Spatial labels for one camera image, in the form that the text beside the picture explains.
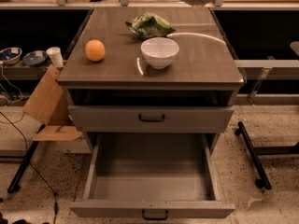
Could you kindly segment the green jalapeno chip bag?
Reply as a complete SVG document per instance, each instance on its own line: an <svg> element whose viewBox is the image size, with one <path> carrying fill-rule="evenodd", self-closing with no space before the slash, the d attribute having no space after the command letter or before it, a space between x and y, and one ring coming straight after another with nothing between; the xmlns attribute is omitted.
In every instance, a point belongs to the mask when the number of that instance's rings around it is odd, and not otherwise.
<svg viewBox="0 0 299 224"><path fill-rule="evenodd" d="M176 31L169 21L154 13L144 13L125 24L141 40L166 37Z"/></svg>

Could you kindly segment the grey drawer cabinet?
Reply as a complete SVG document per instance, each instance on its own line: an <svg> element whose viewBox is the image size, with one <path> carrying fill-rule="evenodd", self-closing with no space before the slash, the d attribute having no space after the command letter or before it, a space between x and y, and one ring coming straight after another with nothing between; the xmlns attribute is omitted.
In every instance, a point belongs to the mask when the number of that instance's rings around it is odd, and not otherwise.
<svg viewBox="0 0 299 224"><path fill-rule="evenodd" d="M231 107L244 79L207 8L151 7L176 29L177 58L157 70L142 57L141 42L125 23L146 7L98 7L93 11L58 82L70 105ZM90 61L85 46L101 41L100 62ZM90 147L99 132L80 130ZM214 147L221 133L202 133Z"/></svg>

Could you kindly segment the closed middle drawer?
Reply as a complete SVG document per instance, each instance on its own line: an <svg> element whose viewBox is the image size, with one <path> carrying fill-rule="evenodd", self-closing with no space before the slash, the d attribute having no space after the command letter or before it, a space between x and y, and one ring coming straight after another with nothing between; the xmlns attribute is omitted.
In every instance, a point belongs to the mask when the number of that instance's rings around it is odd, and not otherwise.
<svg viewBox="0 0 299 224"><path fill-rule="evenodd" d="M70 105L76 127L99 133L222 133L231 107Z"/></svg>

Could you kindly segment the open bottom drawer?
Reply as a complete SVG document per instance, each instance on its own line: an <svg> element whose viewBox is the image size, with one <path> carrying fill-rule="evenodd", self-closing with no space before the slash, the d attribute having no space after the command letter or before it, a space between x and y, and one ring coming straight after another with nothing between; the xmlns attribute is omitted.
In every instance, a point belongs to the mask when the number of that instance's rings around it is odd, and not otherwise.
<svg viewBox="0 0 299 224"><path fill-rule="evenodd" d="M206 137L193 133L102 133L95 142L79 217L226 218Z"/></svg>

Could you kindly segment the white bowl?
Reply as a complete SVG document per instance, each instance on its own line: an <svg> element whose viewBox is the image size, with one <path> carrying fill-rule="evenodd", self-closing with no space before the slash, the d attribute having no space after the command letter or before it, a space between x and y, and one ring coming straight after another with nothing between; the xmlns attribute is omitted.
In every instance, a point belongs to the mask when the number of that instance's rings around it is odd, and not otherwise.
<svg viewBox="0 0 299 224"><path fill-rule="evenodd" d="M179 45L176 41L154 37L141 44L141 52L147 64L155 69L164 69L178 56Z"/></svg>

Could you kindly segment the orange fruit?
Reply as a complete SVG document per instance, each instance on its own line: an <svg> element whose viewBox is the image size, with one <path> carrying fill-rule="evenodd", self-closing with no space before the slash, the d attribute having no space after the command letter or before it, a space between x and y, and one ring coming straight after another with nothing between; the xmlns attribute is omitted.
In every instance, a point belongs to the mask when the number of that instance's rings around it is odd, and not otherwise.
<svg viewBox="0 0 299 224"><path fill-rule="evenodd" d="M99 40L90 40L85 46L85 54L90 61L100 62L105 58L105 46Z"/></svg>

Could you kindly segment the brown cardboard box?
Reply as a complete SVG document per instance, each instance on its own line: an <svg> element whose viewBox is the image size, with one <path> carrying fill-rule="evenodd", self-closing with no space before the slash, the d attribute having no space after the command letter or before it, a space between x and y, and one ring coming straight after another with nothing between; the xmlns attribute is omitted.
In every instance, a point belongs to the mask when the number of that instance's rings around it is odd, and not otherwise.
<svg viewBox="0 0 299 224"><path fill-rule="evenodd" d="M90 154L83 133L68 113L63 88L57 82L59 76L60 71L50 65L23 107L25 114L44 125L32 140L56 143L64 153Z"/></svg>

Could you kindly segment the white paper cup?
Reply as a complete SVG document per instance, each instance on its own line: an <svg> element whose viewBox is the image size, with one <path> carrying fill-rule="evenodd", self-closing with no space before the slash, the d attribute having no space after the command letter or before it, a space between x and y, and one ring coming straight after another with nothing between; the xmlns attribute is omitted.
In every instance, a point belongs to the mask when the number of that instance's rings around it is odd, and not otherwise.
<svg viewBox="0 0 299 224"><path fill-rule="evenodd" d="M50 60L54 66L62 67L64 65L61 49L59 47L48 48L46 53L50 57Z"/></svg>

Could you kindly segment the blue bowl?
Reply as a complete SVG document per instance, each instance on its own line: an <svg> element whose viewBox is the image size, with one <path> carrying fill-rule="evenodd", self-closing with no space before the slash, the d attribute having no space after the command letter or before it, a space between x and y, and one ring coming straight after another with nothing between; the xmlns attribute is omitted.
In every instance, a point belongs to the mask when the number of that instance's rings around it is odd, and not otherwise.
<svg viewBox="0 0 299 224"><path fill-rule="evenodd" d="M31 67L39 67L45 64L47 58L48 55L44 50L35 50L27 53L23 57L22 62Z"/></svg>

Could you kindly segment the grey shelf left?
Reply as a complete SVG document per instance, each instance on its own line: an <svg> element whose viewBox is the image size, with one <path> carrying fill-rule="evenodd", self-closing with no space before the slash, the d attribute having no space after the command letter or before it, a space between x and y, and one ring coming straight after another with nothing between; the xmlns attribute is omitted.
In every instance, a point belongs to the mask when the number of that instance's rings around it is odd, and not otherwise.
<svg viewBox="0 0 299 224"><path fill-rule="evenodd" d="M45 65L39 67L31 67L23 62L18 62L13 65L2 64L0 66L0 79L4 80L39 80L51 66L51 62L46 62Z"/></svg>

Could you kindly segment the black table leg right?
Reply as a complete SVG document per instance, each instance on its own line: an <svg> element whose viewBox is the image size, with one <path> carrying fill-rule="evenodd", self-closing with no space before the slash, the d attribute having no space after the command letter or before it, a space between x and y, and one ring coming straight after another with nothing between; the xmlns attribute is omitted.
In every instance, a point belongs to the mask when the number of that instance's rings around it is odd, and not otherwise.
<svg viewBox="0 0 299 224"><path fill-rule="evenodd" d="M259 160L259 157L257 153L255 152L254 146L251 143L251 140L249 138L249 134L247 133L247 130L245 128L245 125L243 124L242 121L239 121L237 123L237 129L235 130L235 135L239 136L242 135L243 139L245 141L246 147L249 151L249 154L251 156L251 159L253 161L253 164L258 172L259 178L255 180L255 185L257 188L262 189L271 189L272 186L268 180L268 177L264 171L264 168Z"/></svg>

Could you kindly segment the black table leg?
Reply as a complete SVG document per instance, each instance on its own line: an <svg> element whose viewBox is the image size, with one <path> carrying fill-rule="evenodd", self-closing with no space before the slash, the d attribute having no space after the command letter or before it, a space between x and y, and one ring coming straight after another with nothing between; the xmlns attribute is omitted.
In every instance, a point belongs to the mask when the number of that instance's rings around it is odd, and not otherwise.
<svg viewBox="0 0 299 224"><path fill-rule="evenodd" d="M27 139L25 137L25 135L21 132L20 129L17 129L17 131L21 134L21 136L24 139L24 143L25 143L25 148L26 148L26 152L25 155L23 156L22 160L21 160L21 164L16 172L16 174L14 175L10 185L7 188L7 193L8 194L13 194L15 192L18 192L21 188L20 186L20 182L21 182L21 178L24 175L28 165L30 164L30 161L36 151L36 148L38 146L38 141L33 141L31 143L31 145L27 144Z"/></svg>
<svg viewBox="0 0 299 224"><path fill-rule="evenodd" d="M255 185L257 188L262 189L271 189L272 186L268 180L268 177L264 171L264 168L259 160L259 157L257 153L255 152L254 146L251 143L251 140L249 138L249 134L247 133L247 130L245 128L245 125L243 124L242 121L239 121L237 123L237 129L235 130L235 135L239 136L242 135L243 139L245 141L246 147L249 151L249 154L251 156L251 159L253 161L253 164L258 172L259 178L255 180Z"/></svg>

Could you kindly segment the blue-white bowl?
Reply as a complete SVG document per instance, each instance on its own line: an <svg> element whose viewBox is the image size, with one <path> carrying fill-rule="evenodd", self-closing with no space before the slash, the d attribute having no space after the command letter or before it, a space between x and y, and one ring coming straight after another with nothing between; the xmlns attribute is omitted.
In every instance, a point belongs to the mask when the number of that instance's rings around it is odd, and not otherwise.
<svg viewBox="0 0 299 224"><path fill-rule="evenodd" d="M7 65L13 65L20 61L22 50L12 47L0 51L0 61Z"/></svg>

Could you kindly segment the black table leg left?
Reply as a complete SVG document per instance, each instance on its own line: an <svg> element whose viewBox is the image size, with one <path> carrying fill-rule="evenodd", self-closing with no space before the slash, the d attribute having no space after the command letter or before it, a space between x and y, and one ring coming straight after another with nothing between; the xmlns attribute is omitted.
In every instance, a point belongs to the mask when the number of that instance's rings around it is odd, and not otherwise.
<svg viewBox="0 0 299 224"><path fill-rule="evenodd" d="M25 135L21 132L20 129L17 129L17 131L21 134L21 136L24 139L24 143L25 143L25 148L26 148L26 152L25 155L23 156L22 160L21 160L21 164L16 172L16 174L14 175L10 185L7 188L7 193L8 194L13 194L15 192L18 192L21 188L20 186L20 182L21 182L21 178L24 175L28 165L30 164L30 161L36 151L36 148L38 146L38 141L33 141L31 143L31 145L27 144L27 139L25 137Z"/></svg>

